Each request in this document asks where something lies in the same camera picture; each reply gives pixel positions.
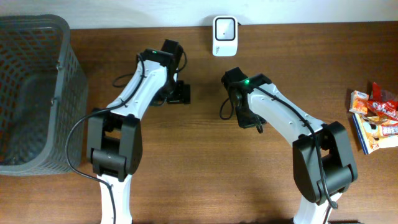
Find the orange tissue pack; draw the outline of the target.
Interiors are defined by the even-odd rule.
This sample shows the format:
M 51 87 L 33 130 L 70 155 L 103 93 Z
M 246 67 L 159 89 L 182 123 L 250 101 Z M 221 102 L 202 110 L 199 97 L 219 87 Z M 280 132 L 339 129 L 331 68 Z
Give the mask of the orange tissue pack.
M 367 102 L 369 95 L 360 91 L 353 91 L 351 94 L 351 101 L 349 112 L 366 115 L 368 113 Z

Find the red Hacks candy bag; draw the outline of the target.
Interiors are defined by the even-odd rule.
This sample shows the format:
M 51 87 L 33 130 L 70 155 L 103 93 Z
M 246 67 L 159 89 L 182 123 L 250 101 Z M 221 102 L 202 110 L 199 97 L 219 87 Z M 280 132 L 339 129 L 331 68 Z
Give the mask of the red Hacks candy bag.
M 367 107 L 380 117 L 397 121 L 397 94 L 382 89 L 376 82 L 372 83 L 372 94 Z

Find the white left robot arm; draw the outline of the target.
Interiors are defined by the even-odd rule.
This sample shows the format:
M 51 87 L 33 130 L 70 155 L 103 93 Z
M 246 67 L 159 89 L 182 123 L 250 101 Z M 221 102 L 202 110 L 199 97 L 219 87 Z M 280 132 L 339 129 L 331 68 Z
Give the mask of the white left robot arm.
M 132 223 L 131 180 L 142 159 L 141 120 L 150 106 L 189 104 L 190 85 L 179 80 L 183 47 L 165 40 L 161 49 L 145 49 L 120 95 L 88 120 L 86 157 L 101 189 L 101 222 Z

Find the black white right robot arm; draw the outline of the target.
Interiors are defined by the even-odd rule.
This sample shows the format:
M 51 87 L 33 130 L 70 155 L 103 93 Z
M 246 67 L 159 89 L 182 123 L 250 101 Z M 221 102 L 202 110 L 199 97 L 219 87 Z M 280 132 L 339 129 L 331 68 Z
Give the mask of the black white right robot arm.
M 338 199 L 358 178 L 345 127 L 310 116 L 261 73 L 247 77 L 236 67 L 221 82 L 240 128 L 262 133 L 269 123 L 292 146 L 294 181 L 302 195 L 292 223 L 328 223 Z

